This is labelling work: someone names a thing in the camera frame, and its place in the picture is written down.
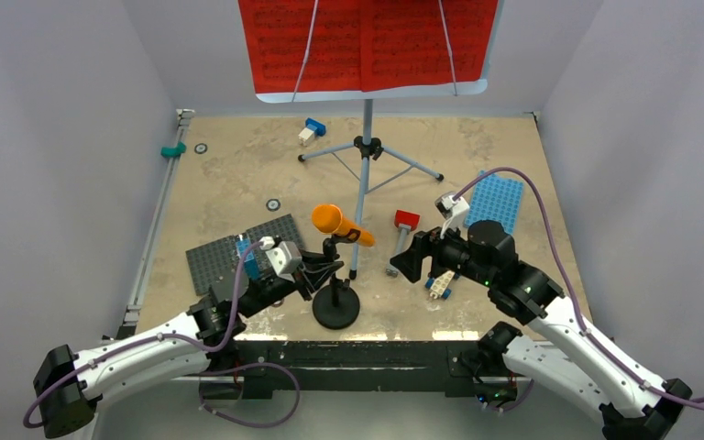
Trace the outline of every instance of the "red sheet music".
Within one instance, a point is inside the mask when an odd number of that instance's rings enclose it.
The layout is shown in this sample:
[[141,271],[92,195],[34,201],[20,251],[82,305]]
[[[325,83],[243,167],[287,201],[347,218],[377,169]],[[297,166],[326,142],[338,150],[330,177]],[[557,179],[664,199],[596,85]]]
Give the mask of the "red sheet music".
[[[458,82],[481,76],[498,0],[444,0]],[[239,0],[255,91],[292,92],[314,0]],[[299,92],[451,83],[438,0],[320,0]]]

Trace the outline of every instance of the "wooden table surface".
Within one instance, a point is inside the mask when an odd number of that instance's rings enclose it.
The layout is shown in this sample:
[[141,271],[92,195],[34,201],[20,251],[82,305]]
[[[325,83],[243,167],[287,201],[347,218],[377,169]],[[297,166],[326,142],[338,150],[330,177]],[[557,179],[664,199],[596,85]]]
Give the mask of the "wooden table surface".
[[[182,156],[171,190],[138,331],[161,324],[198,301],[186,250],[290,213],[307,248],[320,252],[325,236],[311,223],[314,207],[336,204],[354,218],[356,178],[332,155],[304,163],[296,158],[301,153],[351,142],[362,133],[361,120],[323,118],[327,135],[302,147],[297,135],[303,120],[194,118],[185,142],[188,152]],[[402,275],[394,279],[384,273],[398,237],[393,225],[397,209],[421,215],[420,230],[438,226],[443,218],[436,211],[434,200],[443,193],[459,190],[480,170],[496,166],[518,168],[537,185],[550,215],[560,257],[577,289],[582,310],[589,317],[565,221],[532,118],[377,117],[373,136],[443,173],[445,180],[438,182],[418,170],[410,170],[366,197],[362,223],[376,237],[377,245],[360,249],[358,277],[352,282],[361,302],[359,318],[347,329],[327,330],[314,320],[311,304],[296,293],[282,307],[270,307],[248,319],[248,329],[239,339],[477,339],[498,321],[516,324],[498,312],[486,291],[473,281],[456,281],[446,301],[430,300],[424,281],[411,284]],[[194,153],[194,146],[202,142],[208,151]],[[359,152],[349,149],[338,155],[359,174]],[[405,167],[403,162],[383,154],[371,162],[370,187]],[[279,211],[266,209],[270,198],[281,201]],[[527,185],[513,235],[521,259],[565,285],[549,251],[538,205]],[[351,246],[339,247],[342,260],[348,263]],[[339,274],[346,276],[347,268]],[[525,333],[543,339],[527,329]]]

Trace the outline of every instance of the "metal washer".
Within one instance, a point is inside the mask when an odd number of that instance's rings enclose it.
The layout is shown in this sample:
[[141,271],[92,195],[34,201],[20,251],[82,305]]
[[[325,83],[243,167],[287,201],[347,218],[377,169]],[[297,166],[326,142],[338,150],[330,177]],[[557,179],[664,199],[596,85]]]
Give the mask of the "metal washer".
[[271,212],[277,211],[281,208],[281,202],[279,199],[269,199],[266,202],[266,209],[268,209]]

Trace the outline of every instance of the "music stand tripod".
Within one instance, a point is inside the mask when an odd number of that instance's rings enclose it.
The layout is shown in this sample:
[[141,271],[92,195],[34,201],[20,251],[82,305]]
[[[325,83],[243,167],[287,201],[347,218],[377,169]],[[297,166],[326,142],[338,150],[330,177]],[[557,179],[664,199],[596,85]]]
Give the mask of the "music stand tripod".
[[[416,168],[419,171],[422,171],[424,173],[427,173],[431,176],[433,176],[436,180],[439,182],[444,179],[444,174],[441,174],[439,172],[435,172],[424,165],[420,164],[414,159],[411,159],[407,156],[402,155],[398,151],[388,148],[387,146],[383,145],[381,141],[377,137],[371,137],[371,126],[373,122],[373,114],[374,114],[374,100],[373,99],[366,99],[363,104],[363,136],[358,136],[355,137],[355,139],[348,144],[342,144],[342,145],[337,145],[335,147],[330,147],[330,148],[325,148],[321,149],[319,151],[315,151],[314,153],[309,153],[309,154],[301,154],[298,156],[298,161],[304,162],[307,159],[311,158],[316,158],[319,156],[323,156],[325,154],[332,154],[336,159],[338,159],[339,162],[341,162],[344,167],[349,170],[349,172],[352,173],[355,178],[357,178],[360,181],[360,188],[357,192],[357,208],[355,208],[355,223],[358,225],[361,225],[361,222],[363,220],[363,203],[366,201],[366,194],[373,193],[375,190],[378,190],[378,188],[381,188],[382,186],[386,185],[387,183],[390,183],[394,181],[395,179],[398,179],[401,177],[403,174],[408,172],[412,168]],[[336,155],[338,151],[344,150],[344,149],[358,149],[360,151],[360,158],[362,159],[362,165],[360,167],[360,175],[358,176],[354,171],[352,171],[351,168],[343,161],[341,158]],[[409,167],[406,168],[405,170],[399,172],[398,174],[395,174],[394,176],[390,177],[386,181],[383,181],[382,183],[376,185],[373,188],[369,189],[369,167],[370,167],[370,161],[371,160],[377,160],[379,156],[381,156],[381,153],[387,153],[391,155],[393,158],[397,160],[401,160],[403,162],[406,162],[409,164]],[[352,249],[352,261],[349,264],[349,279],[354,280],[358,276],[358,252],[359,252],[360,246],[356,243]]]

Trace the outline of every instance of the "orange tube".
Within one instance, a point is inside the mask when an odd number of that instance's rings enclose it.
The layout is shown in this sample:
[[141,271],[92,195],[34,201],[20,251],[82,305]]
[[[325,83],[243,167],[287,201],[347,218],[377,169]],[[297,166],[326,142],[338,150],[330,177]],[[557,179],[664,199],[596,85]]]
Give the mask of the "orange tube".
[[358,243],[360,246],[368,248],[376,243],[374,236],[369,231],[344,217],[341,208],[334,204],[317,205],[312,211],[312,223],[323,234],[344,237],[349,242]]

